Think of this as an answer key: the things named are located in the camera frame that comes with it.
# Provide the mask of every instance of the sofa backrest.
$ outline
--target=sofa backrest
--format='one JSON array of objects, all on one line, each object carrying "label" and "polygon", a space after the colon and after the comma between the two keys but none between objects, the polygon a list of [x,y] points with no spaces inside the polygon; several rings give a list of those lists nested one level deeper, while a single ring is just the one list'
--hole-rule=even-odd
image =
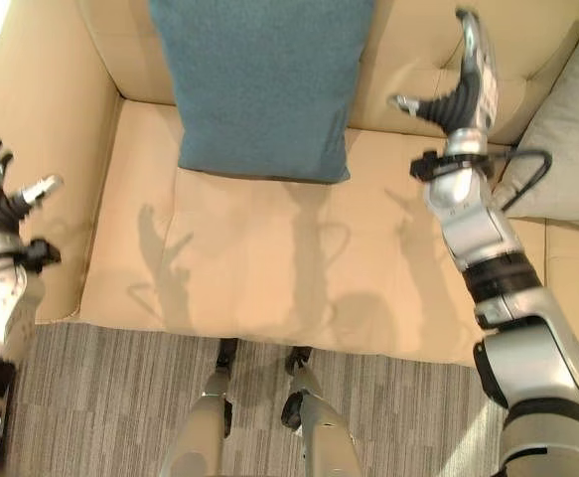
[{"label": "sofa backrest", "polygon": [[[149,0],[78,0],[121,93],[174,104]],[[431,97],[458,78],[462,34],[455,0],[375,0],[350,126],[441,136],[388,106],[394,92]],[[511,144],[547,96],[579,40],[579,0],[473,0],[497,55],[500,103],[491,140]]]}]

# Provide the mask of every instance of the black cable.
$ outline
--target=black cable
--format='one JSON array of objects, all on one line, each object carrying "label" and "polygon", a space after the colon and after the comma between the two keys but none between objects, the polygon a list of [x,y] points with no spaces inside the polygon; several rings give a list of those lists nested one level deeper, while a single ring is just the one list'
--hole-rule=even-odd
[{"label": "black cable", "polygon": [[545,177],[549,172],[552,163],[551,154],[544,149],[514,149],[513,151],[502,153],[502,154],[491,154],[494,159],[512,159],[518,157],[529,157],[529,156],[540,156],[543,158],[542,165],[534,172],[534,174],[529,178],[525,185],[519,189],[514,197],[509,199],[506,204],[501,207],[503,212],[507,212],[511,206],[513,206],[518,199],[520,199],[525,193],[540,182],[540,180]]}]

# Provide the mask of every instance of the sofa armrest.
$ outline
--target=sofa armrest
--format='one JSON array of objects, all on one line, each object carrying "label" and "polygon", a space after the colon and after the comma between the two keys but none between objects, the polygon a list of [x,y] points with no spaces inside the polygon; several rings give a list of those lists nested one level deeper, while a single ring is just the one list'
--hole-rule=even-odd
[{"label": "sofa armrest", "polygon": [[5,190],[50,173],[66,182],[22,230],[63,256],[43,273],[38,322],[78,309],[119,99],[76,2],[12,2],[0,36],[0,137],[16,158]]}]

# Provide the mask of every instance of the sofa seat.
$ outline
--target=sofa seat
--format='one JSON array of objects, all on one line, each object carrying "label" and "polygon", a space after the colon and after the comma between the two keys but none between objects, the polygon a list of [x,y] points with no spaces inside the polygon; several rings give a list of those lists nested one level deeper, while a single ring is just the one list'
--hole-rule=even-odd
[{"label": "sofa seat", "polygon": [[[349,129],[352,179],[177,167],[173,106],[123,101],[78,320],[472,364],[482,332],[410,160],[439,138]],[[515,221],[544,278],[545,226]]]}]

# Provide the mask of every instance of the throw pillow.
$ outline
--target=throw pillow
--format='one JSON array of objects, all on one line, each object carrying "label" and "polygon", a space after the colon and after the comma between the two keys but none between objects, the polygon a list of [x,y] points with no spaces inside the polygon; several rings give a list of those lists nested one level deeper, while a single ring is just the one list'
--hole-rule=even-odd
[{"label": "throw pillow", "polygon": [[[519,148],[552,153],[549,173],[507,211],[511,217],[542,217],[579,225],[579,44],[551,94],[534,115]],[[538,168],[541,159],[515,159],[495,188],[504,204]]]},{"label": "throw pillow", "polygon": [[344,131],[373,0],[151,0],[185,136],[179,165],[349,178]]}]

